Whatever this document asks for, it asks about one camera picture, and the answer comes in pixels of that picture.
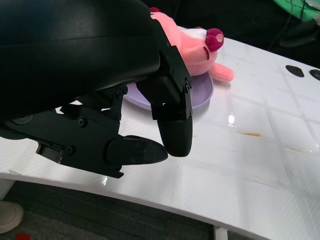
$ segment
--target robotic hand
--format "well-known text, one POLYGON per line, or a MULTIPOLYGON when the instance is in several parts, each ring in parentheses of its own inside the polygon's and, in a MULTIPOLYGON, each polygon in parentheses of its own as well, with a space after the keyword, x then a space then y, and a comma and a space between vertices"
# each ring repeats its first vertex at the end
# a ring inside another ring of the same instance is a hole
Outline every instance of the robotic hand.
POLYGON ((190 152, 191 77, 138 0, 3 0, 0 67, 0 136, 35 140, 50 160, 120 178, 123 165, 190 152), (151 103, 164 146, 118 134, 129 83, 151 103))

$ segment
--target purple plate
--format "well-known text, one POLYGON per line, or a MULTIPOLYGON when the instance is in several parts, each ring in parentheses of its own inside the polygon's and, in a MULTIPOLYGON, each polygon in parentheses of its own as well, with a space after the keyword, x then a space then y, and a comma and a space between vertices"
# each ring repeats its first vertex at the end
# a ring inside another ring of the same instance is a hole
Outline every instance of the purple plate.
MULTIPOLYGON (((124 95, 124 99, 130 103, 137 105, 143 109, 151 111, 150 103, 137 89, 135 83, 127 85, 128 93, 124 95)), ((192 88, 190 91, 192 109, 201 108, 207 102, 210 101, 212 94, 214 93, 214 82, 209 73, 204 73, 199 76, 193 77, 192 88)))

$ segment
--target table surface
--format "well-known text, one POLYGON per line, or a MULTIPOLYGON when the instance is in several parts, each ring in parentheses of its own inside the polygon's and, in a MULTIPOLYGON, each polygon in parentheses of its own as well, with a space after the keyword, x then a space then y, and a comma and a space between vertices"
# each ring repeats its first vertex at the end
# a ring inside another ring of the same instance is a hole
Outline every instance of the table surface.
MULTIPOLYGON (((29 139, 0 138, 0 178, 123 199, 253 238, 319 239, 320 82, 309 74, 313 67, 230 39, 217 62, 235 79, 216 82, 210 104, 194 112, 188 157, 125 166, 114 179, 43 158, 29 139)), ((128 102, 120 133, 161 143, 151 113, 128 102)))

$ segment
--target floor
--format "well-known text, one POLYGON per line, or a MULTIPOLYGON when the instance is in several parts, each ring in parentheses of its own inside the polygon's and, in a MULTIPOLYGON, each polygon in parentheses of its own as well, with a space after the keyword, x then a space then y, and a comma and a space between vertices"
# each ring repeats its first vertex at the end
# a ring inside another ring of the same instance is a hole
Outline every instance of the floor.
MULTIPOLYGON (((23 222, 1 239, 204 239, 213 226, 163 210, 54 186, 16 181, 4 201, 23 206, 23 222)), ((229 232, 229 240, 249 238, 229 232)))

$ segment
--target pink stuffed toy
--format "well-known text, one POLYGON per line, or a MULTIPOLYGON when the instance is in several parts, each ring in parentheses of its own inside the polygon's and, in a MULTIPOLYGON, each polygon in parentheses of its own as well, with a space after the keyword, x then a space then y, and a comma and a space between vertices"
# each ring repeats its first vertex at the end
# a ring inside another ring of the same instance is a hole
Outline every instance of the pink stuffed toy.
POLYGON ((150 9, 151 17, 160 22, 170 44, 176 46, 191 76, 209 72, 213 79, 230 82, 234 72, 224 65, 216 63, 217 50, 224 44, 224 35, 217 29, 182 29, 175 21, 157 8, 150 9))

